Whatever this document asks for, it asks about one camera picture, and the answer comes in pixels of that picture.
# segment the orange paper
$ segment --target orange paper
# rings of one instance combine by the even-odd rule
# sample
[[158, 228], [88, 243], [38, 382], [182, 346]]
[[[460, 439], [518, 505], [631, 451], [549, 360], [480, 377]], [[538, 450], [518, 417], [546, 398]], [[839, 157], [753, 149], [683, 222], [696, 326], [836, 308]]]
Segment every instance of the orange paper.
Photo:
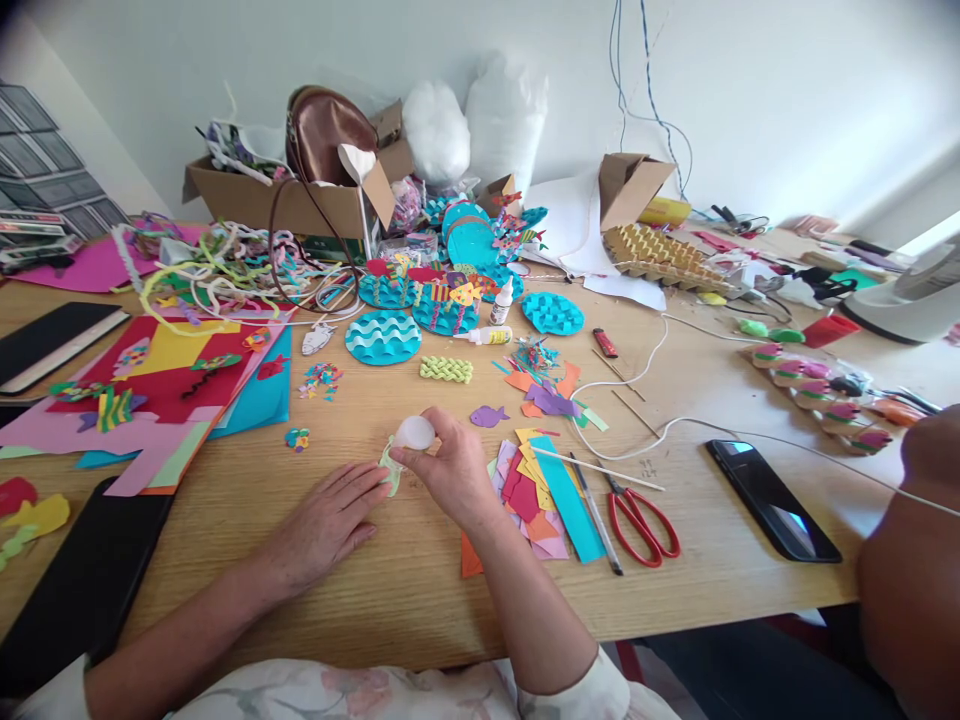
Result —
[[563, 380], [557, 383], [557, 392], [569, 400], [570, 395], [577, 389], [577, 380], [580, 379], [581, 370], [573, 363], [564, 361], [563, 364], [567, 368], [567, 374], [563, 376]]
[[527, 417], [543, 417], [543, 410], [538, 408], [535, 402], [524, 403], [520, 406], [520, 411]]
[[560, 537], [557, 529], [547, 520], [547, 515], [542, 510], [537, 513], [537, 516], [531, 522], [527, 523], [527, 535], [530, 537], [530, 542]]
[[504, 381], [507, 383], [507, 385], [512, 385], [517, 390], [523, 390], [524, 392], [527, 392], [530, 390], [530, 386], [533, 385], [533, 375], [512, 372], [504, 378]]
[[460, 569], [464, 578], [473, 577], [483, 573], [483, 564], [477, 556], [477, 551], [473, 549], [467, 534], [460, 533]]

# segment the smartphone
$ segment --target smartphone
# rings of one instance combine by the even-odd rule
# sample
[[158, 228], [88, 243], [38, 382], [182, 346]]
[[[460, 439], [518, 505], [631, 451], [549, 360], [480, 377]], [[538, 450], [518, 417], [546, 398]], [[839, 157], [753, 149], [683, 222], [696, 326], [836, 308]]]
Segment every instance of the smartphone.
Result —
[[796, 562], [843, 560], [836, 545], [753, 445], [711, 440], [706, 447], [777, 552]]
[[86, 653], [116, 648], [176, 495], [110, 497], [100, 483], [0, 644], [0, 697], [26, 697]]

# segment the teal paper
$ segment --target teal paper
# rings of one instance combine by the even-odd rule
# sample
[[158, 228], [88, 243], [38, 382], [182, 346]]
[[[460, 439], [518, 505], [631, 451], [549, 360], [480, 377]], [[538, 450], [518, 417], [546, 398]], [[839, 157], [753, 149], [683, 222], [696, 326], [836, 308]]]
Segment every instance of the teal paper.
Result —
[[[276, 360], [281, 354], [289, 358], [292, 350], [293, 331], [291, 328], [286, 328], [277, 342], [270, 348], [264, 362]], [[256, 373], [254, 373], [243, 390], [240, 391], [240, 395], [233, 401], [233, 406], [227, 410], [231, 414], [226, 426], [215, 429], [207, 437], [207, 440], [216, 440], [227, 435], [235, 435], [267, 425], [287, 422], [290, 419], [290, 384], [289, 362], [284, 363], [283, 372], [265, 380], [258, 380]], [[83, 454], [77, 463], [77, 468], [106, 467], [107, 465], [133, 460], [139, 454], [139, 450], [126, 455], [114, 455], [102, 450], [91, 450]]]
[[[553, 441], [548, 437], [530, 438], [530, 445], [538, 450], [552, 453], [557, 451]], [[573, 547], [580, 556], [580, 562], [590, 563], [604, 557], [606, 551], [603, 549], [600, 533], [597, 532], [597, 527], [593, 524], [583, 500], [580, 499], [580, 494], [563, 461], [539, 453], [537, 453], [537, 460], [540, 462], [543, 476], [547, 479], [547, 485], [550, 486], [553, 502], [556, 503], [563, 524], [567, 527]]]

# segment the red scissors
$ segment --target red scissors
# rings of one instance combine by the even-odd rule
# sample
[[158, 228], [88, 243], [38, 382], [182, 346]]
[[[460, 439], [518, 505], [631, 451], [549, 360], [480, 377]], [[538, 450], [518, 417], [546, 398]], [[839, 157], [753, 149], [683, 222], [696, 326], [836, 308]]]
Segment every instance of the red scissors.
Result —
[[[599, 460], [597, 460], [597, 464], [603, 467]], [[613, 532], [620, 541], [620, 544], [630, 553], [633, 559], [641, 565], [656, 568], [663, 565], [664, 558], [680, 557], [680, 538], [677, 536], [677, 531], [674, 529], [673, 524], [667, 519], [667, 516], [663, 514], [663, 511], [636, 490], [623, 488], [609, 474], [604, 473], [603, 475], [607, 478], [607, 482], [610, 483], [610, 489], [613, 491], [607, 496], [610, 503], [610, 522], [613, 524]], [[664, 529], [666, 529], [667, 535], [670, 537], [669, 550], [657, 539], [647, 524], [646, 519], [643, 517], [643, 512], [640, 509], [643, 505], [650, 508], [651, 512], [657, 516]], [[620, 529], [620, 517], [617, 513], [617, 508], [623, 510], [624, 515], [627, 516], [627, 520], [637, 529], [640, 537], [643, 538], [647, 547], [650, 548], [652, 555], [650, 559], [643, 557], [627, 542], [623, 531]]]

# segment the purple paper fish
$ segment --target purple paper fish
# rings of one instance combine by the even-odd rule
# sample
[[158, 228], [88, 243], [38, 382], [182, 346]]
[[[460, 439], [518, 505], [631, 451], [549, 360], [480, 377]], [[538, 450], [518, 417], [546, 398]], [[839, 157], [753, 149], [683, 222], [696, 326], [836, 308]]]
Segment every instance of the purple paper fish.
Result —
[[501, 420], [509, 420], [509, 416], [503, 411], [501, 405], [499, 410], [494, 410], [489, 405], [477, 408], [470, 414], [470, 422], [479, 427], [496, 427]]

